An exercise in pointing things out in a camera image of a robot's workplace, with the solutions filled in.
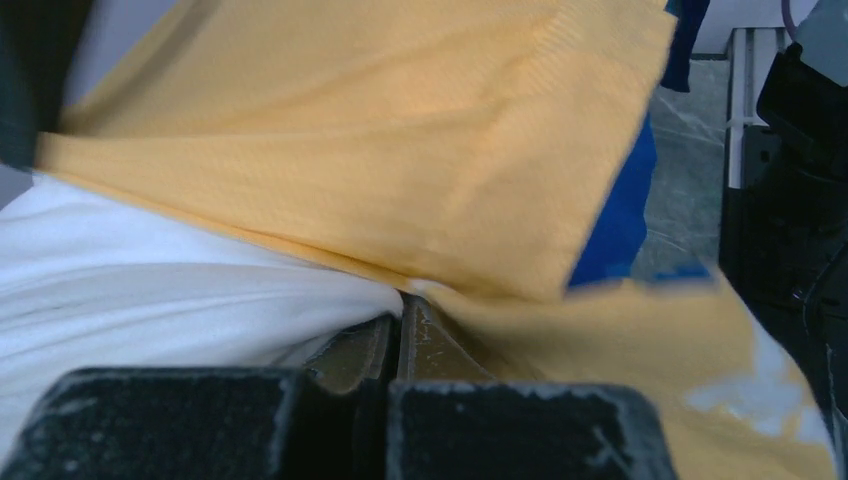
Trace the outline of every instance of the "gray floor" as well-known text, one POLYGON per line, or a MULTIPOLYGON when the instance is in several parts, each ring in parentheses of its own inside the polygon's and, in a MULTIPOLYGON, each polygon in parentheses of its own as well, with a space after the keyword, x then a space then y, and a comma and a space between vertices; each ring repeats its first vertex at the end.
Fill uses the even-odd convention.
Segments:
POLYGON ((651 100, 659 162, 637 277, 717 260, 729 74, 726 61, 693 62, 691 93, 658 89, 651 100))

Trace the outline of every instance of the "black object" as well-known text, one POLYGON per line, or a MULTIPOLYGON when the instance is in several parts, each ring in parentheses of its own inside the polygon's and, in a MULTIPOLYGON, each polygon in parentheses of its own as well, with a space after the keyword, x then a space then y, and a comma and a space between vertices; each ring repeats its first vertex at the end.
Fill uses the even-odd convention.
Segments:
POLYGON ((673 480, 653 407, 622 387, 395 382, 389 480, 673 480))
POLYGON ((348 478, 351 407, 297 371, 77 371, 35 407, 0 478, 348 478))
POLYGON ((848 433, 848 89, 777 54, 726 189, 720 263, 807 376, 834 436, 848 433))
POLYGON ((408 297, 295 370, 72 372, 0 480, 676 478, 637 392, 497 384, 445 328, 408 297))
POLYGON ((94 0, 0 2, 0 162, 35 165, 38 132, 55 132, 71 62, 94 0))

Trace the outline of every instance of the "blue fabric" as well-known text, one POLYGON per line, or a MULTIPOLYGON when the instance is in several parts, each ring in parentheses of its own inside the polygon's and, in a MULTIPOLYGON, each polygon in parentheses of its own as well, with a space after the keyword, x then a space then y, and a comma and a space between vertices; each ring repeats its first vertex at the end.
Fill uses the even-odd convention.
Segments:
POLYGON ((645 203, 657 164, 657 147, 646 116, 630 156, 610 190, 569 287, 630 275, 630 266, 648 233, 645 203))
POLYGON ((660 85, 676 92, 689 92, 689 59, 695 39, 707 14, 710 0, 669 0, 666 11, 679 20, 671 41, 665 74, 660 85))
MULTIPOLYGON (((663 87, 678 92, 689 91, 689 59, 709 4, 710 0, 668 1, 666 11, 680 20, 672 39, 666 71, 660 82, 663 87)), ((657 148, 650 118, 646 116, 630 156, 624 162, 583 254, 574 267, 568 282, 569 288, 630 276, 630 268, 648 232, 645 204, 656 164, 657 148)), ((690 270, 680 269, 670 274, 660 274, 656 280, 663 282, 700 275, 698 272, 701 270, 690 270)))

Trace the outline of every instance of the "yellow cloth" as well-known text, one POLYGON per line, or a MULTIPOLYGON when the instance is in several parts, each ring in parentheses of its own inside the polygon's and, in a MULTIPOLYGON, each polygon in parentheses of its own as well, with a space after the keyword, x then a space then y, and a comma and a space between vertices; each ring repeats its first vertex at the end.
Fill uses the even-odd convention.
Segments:
POLYGON ((834 478, 801 374, 782 351, 761 368, 773 342, 725 283, 562 300, 664 67, 663 6, 183 1, 45 136, 40 168, 399 289, 446 285, 421 291, 502 378, 646 394, 684 480, 834 478), (722 386, 752 382, 797 402, 745 416, 722 386))

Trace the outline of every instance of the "white fabric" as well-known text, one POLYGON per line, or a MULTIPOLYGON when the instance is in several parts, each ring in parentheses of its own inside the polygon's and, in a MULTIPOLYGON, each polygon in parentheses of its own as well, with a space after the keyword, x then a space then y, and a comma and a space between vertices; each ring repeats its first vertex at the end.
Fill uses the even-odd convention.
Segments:
POLYGON ((401 309, 390 287, 36 177, 0 210, 0 459, 69 370, 295 364, 401 309))

